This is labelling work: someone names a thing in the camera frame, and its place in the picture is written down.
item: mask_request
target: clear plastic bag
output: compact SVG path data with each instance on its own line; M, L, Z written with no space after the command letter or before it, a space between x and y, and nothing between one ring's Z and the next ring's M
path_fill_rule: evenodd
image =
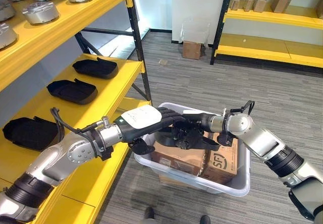
M191 41L207 45L210 23L207 19L187 18L182 24L179 43Z

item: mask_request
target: white wall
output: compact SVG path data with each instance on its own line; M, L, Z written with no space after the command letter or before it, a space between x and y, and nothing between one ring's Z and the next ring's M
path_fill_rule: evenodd
M292 0L290 5L314 8L317 2L318 0ZM223 32L323 45L322 30L291 25L227 19Z
M172 0L136 0L141 21L153 29L172 29Z
M172 40L179 40L182 23L186 18L207 18L210 22L208 43L213 44L223 0L173 0Z
M89 27L126 30L130 27L130 22L125 4L120 3L95 20ZM83 35L97 48L114 38L113 35L98 33L83 32ZM76 39L72 37L1 91L0 126L3 126L40 89L50 83L57 74L71 64L81 53L82 51Z

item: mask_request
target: cardboard box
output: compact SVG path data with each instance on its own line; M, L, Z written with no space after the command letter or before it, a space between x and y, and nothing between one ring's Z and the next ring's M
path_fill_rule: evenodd
M267 0L254 0L253 11L263 12L266 3L267 3Z
M214 133L214 141L217 140L218 135ZM233 140L232 147L221 146L218 151L209 151L207 159L201 177L219 184L227 183L237 175L238 140Z
M165 175L159 175L159 181L162 183L162 184L165 184L165 185L177 185L177 186L182 186L182 187L191 187L191 188L194 188L190 185L187 185L183 182L180 182L180 181L177 181L177 180L173 180L171 178L168 178L167 176Z
M183 57L186 59L200 59L201 43L184 41L183 42Z
M174 169L198 176L205 164L206 151L203 149L184 150L178 147L166 147L155 141L155 151L151 160Z
M271 9L274 13L283 13L291 0L274 0L271 4Z
M252 5L253 5L253 0L246 0L243 6L243 10L246 12L250 11L252 9Z
M231 9L233 11L236 11L239 9L239 0L232 0Z
M317 17L323 19L323 0L319 0L316 6Z

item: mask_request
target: gray carpet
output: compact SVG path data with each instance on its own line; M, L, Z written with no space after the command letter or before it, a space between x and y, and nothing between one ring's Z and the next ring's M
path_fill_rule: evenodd
M168 101L221 113L224 106L240 107L253 99L255 122L322 169L320 70L304 71L283 63L220 61L210 66L210 49L199 61L183 59L182 46L170 41L171 34L149 32L143 42L154 106ZM167 64L159 65L160 59ZM128 96L139 97L134 90ZM310 223L289 200L288 189L254 156L251 190L245 197L164 186L150 168L135 161L133 154L127 160L96 224L138 223L147 206L154 207L158 223L195 224L203 214L211 217L212 224Z

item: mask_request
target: shelf board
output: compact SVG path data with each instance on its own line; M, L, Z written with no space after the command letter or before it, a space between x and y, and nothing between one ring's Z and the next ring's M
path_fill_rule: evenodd
M313 8L288 6L285 13L274 13L270 8L270 4L267 3L264 11L259 13L253 10L246 12L242 9L243 5L244 1L240 2L238 10L233 11L228 9L225 14L225 19L263 21L323 30L323 19L317 17L315 9Z
M13 3L17 14L6 23L18 34L18 40L0 50L0 91L122 1L124 0L91 0L72 4L68 0L51 0L56 5L60 17L53 22L36 26L30 25L21 13L21 10L33 1Z
M222 34L216 54L323 68L323 47L277 39Z
M5 181L3 179L0 179L0 190L2 191L3 188L5 187L10 187L12 185L12 183Z
M82 202L60 196L51 210L46 224L89 224L94 207Z
M111 120L116 119L127 110L146 104L150 104L150 101L124 98ZM64 196L94 206L95 211L92 213L91 223L94 222L128 150L126 143L116 144L112 158L106 161L97 158L80 166L64 189Z
M84 59L96 59L97 56L82 54L75 61ZM93 122L98 121L102 116L111 117L116 111L118 105L125 97L137 75L141 72L143 62L100 57L106 60L114 61L118 64L118 74L110 80L94 78L76 73L73 67L68 66L54 80L74 80L75 78L91 83L96 86L98 95L95 100L86 105L77 105L49 94L46 88L42 89L34 98L32 98L14 117L40 118L53 121L49 112L52 107L60 109L62 119L67 121L74 128L82 128ZM0 135L0 178L13 183L25 170L29 164L39 155L39 152L19 147ZM37 224L43 223L44 217L52 208L53 203L63 191L70 177L67 178L58 188L51 193L51 196L40 209L40 215L37 216Z

